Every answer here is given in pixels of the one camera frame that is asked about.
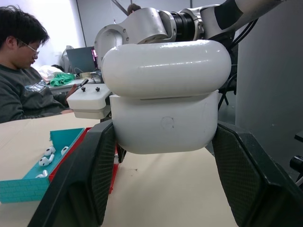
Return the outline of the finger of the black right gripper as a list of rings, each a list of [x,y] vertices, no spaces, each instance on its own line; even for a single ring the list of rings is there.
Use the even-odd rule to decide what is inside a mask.
[[[122,163],[127,151],[117,143],[118,162]]]

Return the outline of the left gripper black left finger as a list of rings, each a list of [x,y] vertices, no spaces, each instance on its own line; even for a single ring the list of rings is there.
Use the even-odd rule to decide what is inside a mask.
[[[60,165],[27,227],[100,227],[115,159],[112,122],[92,127]]]

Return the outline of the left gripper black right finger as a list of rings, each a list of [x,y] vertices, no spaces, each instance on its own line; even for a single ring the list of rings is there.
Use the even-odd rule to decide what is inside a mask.
[[[250,132],[220,122],[212,145],[238,227],[303,227],[303,190]]]

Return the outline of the white earbuds case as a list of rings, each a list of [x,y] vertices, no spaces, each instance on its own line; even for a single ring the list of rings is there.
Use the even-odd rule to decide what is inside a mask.
[[[205,147],[217,128],[218,90],[231,66],[227,49],[211,40],[109,50],[102,76],[112,92],[118,144],[135,154]]]

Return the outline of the teal plastic bin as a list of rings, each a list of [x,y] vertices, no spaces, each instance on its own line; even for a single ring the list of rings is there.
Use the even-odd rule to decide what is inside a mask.
[[[80,139],[84,138],[84,128],[57,130],[50,132],[50,145],[43,150],[54,146],[56,152],[54,159],[48,166],[39,166],[39,160],[21,179],[0,181],[0,203],[18,203],[28,201],[40,201],[47,191],[51,181],[53,180],[56,171],[60,167],[64,159],[73,152],[73,149],[79,144]],[[64,146],[68,146],[64,156],[61,155],[61,150]],[[48,171],[48,176],[45,178],[36,178],[43,170]]]

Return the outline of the seated person's hand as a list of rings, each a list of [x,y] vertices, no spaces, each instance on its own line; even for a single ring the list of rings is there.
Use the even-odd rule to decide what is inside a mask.
[[[74,84],[74,85],[71,87],[71,89],[68,91],[68,93],[67,93],[67,95],[66,95],[66,97],[65,97],[65,101],[64,101],[64,103],[65,103],[66,105],[68,104],[68,103],[67,103],[67,98],[68,98],[69,96],[71,96],[77,89],[78,89],[78,85]]]

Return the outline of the black equipment with knob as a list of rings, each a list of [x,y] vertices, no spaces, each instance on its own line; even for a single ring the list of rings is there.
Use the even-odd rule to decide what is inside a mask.
[[[303,131],[296,133],[294,139],[303,143]],[[297,155],[291,158],[290,167],[299,173],[295,184],[303,190],[303,156]]]

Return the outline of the grey background table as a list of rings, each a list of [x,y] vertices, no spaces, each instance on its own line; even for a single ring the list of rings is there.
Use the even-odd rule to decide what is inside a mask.
[[[71,87],[76,84],[79,85],[82,83],[85,79],[88,79],[87,84],[99,84],[103,83],[102,77],[101,77],[101,71],[95,71],[95,72],[90,72],[89,76],[86,78],[81,78],[80,76],[75,75],[75,79],[71,81],[68,84],[61,85],[61,86],[51,86],[50,84],[48,87],[50,88],[51,92],[53,94],[67,94],[68,91],[71,89]]]

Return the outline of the green cloth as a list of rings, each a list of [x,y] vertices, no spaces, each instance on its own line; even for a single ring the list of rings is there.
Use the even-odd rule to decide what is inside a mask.
[[[74,74],[70,73],[56,73],[50,80],[50,86],[59,87],[72,82],[75,79]]]

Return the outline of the open grey laptop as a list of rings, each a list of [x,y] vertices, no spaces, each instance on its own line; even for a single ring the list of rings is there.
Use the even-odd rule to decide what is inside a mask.
[[[71,65],[71,70],[75,74],[95,72],[98,70],[98,56],[93,46],[68,49],[67,56]]]

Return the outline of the white plastic bag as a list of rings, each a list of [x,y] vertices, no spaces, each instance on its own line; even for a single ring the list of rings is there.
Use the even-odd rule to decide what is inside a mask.
[[[50,82],[57,73],[62,73],[62,70],[49,65],[41,66],[37,71],[45,82]]]

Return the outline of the seated person in grey sweatshirt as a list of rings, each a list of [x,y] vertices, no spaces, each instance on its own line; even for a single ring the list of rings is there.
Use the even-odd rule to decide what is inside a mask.
[[[0,123],[72,112],[66,94],[54,95],[32,67],[48,39],[34,16],[0,7]]]

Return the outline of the standing person's dark hair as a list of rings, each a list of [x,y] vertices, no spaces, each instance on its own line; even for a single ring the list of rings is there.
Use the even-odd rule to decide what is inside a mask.
[[[141,9],[141,6],[135,4],[135,3],[132,3],[128,6],[127,8],[127,12],[128,14],[132,14],[133,12],[137,11],[137,10],[140,10]]]

